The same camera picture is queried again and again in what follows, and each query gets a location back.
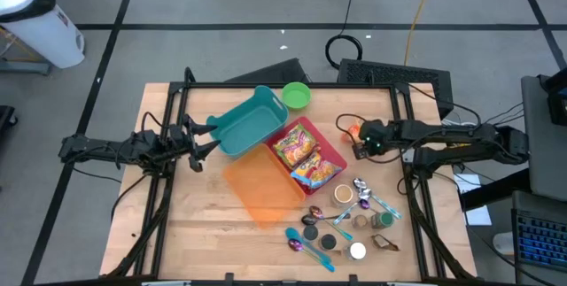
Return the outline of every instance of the teal container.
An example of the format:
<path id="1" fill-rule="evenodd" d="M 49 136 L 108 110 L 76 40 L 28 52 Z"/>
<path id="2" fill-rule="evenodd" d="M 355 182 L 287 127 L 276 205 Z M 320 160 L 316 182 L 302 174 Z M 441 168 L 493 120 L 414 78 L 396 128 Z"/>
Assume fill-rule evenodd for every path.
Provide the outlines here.
<path id="1" fill-rule="evenodd" d="M 258 86 L 250 99 L 221 117 L 209 116 L 206 124 L 218 126 L 210 135 L 221 140 L 221 151 L 238 158 L 282 128 L 288 116 L 276 94 L 266 86 Z"/>

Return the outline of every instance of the trash can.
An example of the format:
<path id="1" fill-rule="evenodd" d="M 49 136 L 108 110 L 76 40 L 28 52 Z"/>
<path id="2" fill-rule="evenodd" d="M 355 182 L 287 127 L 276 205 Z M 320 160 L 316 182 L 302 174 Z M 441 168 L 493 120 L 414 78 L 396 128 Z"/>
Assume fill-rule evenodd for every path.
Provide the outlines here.
<path id="1" fill-rule="evenodd" d="M 85 58 L 83 35 L 55 0 L 0 0 L 0 26 L 59 68 Z"/>

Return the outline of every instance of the orange plastic lid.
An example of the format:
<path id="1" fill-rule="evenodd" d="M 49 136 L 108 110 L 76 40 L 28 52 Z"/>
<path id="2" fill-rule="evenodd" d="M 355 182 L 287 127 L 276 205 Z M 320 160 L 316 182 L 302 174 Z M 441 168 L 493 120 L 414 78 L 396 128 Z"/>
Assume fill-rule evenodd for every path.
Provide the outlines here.
<path id="1" fill-rule="evenodd" d="M 263 143 L 225 167 L 222 175 L 259 228 L 272 227 L 305 200 L 289 171 Z"/>

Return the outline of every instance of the red plastic container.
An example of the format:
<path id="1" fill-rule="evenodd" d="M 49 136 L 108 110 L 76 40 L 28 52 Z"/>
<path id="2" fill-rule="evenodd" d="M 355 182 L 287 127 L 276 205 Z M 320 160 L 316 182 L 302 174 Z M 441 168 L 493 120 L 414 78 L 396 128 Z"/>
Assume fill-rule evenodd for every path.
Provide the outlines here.
<path id="1" fill-rule="evenodd" d="M 324 159 L 328 160 L 330 163 L 332 163 L 336 166 L 340 166 L 342 168 L 342 170 L 340 172 L 338 172 L 337 174 L 335 174 L 335 176 L 337 176 L 338 174 L 343 172 L 346 169 L 346 161 L 343 159 L 343 157 L 340 156 L 340 154 L 338 154 L 338 152 L 335 150 L 335 148 L 333 148 L 333 146 L 330 145 L 330 143 L 327 141 L 327 139 L 325 139 L 325 137 L 322 136 L 321 132 L 319 132 L 319 130 L 317 130 L 317 128 L 313 125 L 313 123 L 311 123 L 311 121 L 309 121 L 309 119 L 307 117 L 299 117 L 299 118 L 295 119 L 292 123 L 285 126 L 285 128 L 281 129 L 275 135 L 272 135 L 268 140 L 266 140 L 265 144 L 274 153 L 274 155 L 276 155 L 278 157 L 278 160 L 280 161 L 280 163 L 282 163 L 282 165 L 290 173 L 291 173 L 291 171 L 293 171 L 282 161 L 280 156 L 277 155 L 277 152 L 276 152 L 276 150 L 274 150 L 273 146 L 277 141 L 279 141 L 281 138 L 283 138 L 285 135 L 287 135 L 287 133 L 293 127 L 297 126 L 298 123 L 300 123 L 303 126 L 303 128 L 305 128 L 307 131 L 309 131 L 309 133 L 315 138 L 315 140 L 317 140 L 317 142 L 319 143 L 319 147 L 321 148 L 319 150 L 319 153 L 321 154 L 322 158 L 324 158 Z M 304 185 L 297 180 L 295 180 L 295 182 L 301 187 L 301 189 L 303 189 L 303 191 L 307 195 L 312 195 L 318 189 L 321 188 L 321 187 L 319 187 L 319 188 L 316 188 L 316 189 L 311 189 L 307 185 Z"/>

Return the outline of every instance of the wooden tabletop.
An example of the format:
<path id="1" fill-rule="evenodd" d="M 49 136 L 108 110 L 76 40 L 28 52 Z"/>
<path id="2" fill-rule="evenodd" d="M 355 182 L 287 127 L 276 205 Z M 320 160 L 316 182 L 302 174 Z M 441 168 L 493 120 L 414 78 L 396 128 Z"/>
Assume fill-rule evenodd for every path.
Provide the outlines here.
<path id="1" fill-rule="evenodd" d="M 416 86 L 430 95 L 433 94 L 430 84 Z M 146 85 L 136 130 L 140 128 L 144 112 L 152 112 L 161 120 L 167 99 L 167 87 L 166 83 Z M 205 123 L 209 115 L 224 114 L 245 101 L 252 93 L 253 89 L 191 89 L 187 113 L 197 123 Z M 411 98 L 417 120 L 439 124 L 439 114 L 433 100 L 417 92 L 412 92 Z M 399 97 L 399 100 L 400 107 L 403 108 L 402 98 Z M 307 116 L 347 161 L 348 167 L 313 196 L 307 197 L 305 207 L 292 210 L 285 220 L 267 230 L 256 227 L 241 201 L 223 179 L 221 172 L 231 163 L 228 156 L 215 150 L 206 159 L 202 173 L 192 172 L 189 161 L 181 158 L 175 172 L 159 278 L 222 280 L 225 273 L 231 272 L 237 280 L 346 281 L 348 275 L 357 274 L 360 281 L 419 281 L 408 200 L 396 190 L 396 184 L 402 177 L 400 162 L 396 160 L 387 165 L 376 165 L 366 160 L 354 159 L 350 145 L 340 141 L 342 133 L 335 127 L 336 117 L 345 112 L 355 113 L 367 119 L 391 120 L 393 116 L 389 91 L 312 89 L 310 105 L 299 112 L 290 112 L 288 122 L 298 116 Z M 153 128 L 158 133 L 159 127 L 152 123 L 153 121 L 147 120 L 146 128 Z M 352 118 L 344 118 L 340 124 L 347 127 L 352 123 Z M 209 135 L 198 139 L 199 143 L 208 141 Z M 392 151 L 379 158 L 392 158 L 396 154 L 397 151 Z M 441 167 L 438 172 L 453 177 L 449 166 Z M 120 192 L 140 175 L 139 167 L 127 166 Z M 330 273 L 306 254 L 291 251 L 287 246 L 284 231 L 287 227 L 295 227 L 301 231 L 303 225 L 299 219 L 307 213 L 310 205 L 320 206 L 328 215 L 340 214 L 342 210 L 332 205 L 330 194 L 340 183 L 350 186 L 354 177 L 364 179 L 380 198 L 402 213 L 402 220 L 396 220 L 392 227 L 378 231 L 396 243 L 400 251 L 376 249 L 370 240 L 370 235 L 374 234 L 373 229 L 355 230 L 349 220 L 343 220 L 339 226 L 352 234 L 355 241 L 365 244 L 367 256 L 354 262 L 338 251 L 330 252 L 332 264 L 336 268 L 335 273 Z M 120 201 L 111 226 L 101 274 L 115 268 L 139 236 L 149 183 L 150 179 L 144 180 Z M 462 266 L 476 275 L 454 183 L 437 175 L 429 183 L 439 236 Z M 375 209 L 381 210 L 378 204 L 370 203 Z M 373 214 L 372 211 L 360 209 L 353 211 L 353 215 L 359 213 L 367 216 Z M 346 246 L 346 240 L 330 226 L 318 223 L 317 227 L 320 236 L 330 233 L 337 238 L 337 250 Z M 431 246 L 425 234 L 423 239 L 428 254 L 429 272 L 430 275 L 435 275 Z M 151 240 L 146 252 L 145 272 L 149 272 L 150 265 L 147 263 L 151 263 L 153 247 L 154 242 Z"/>

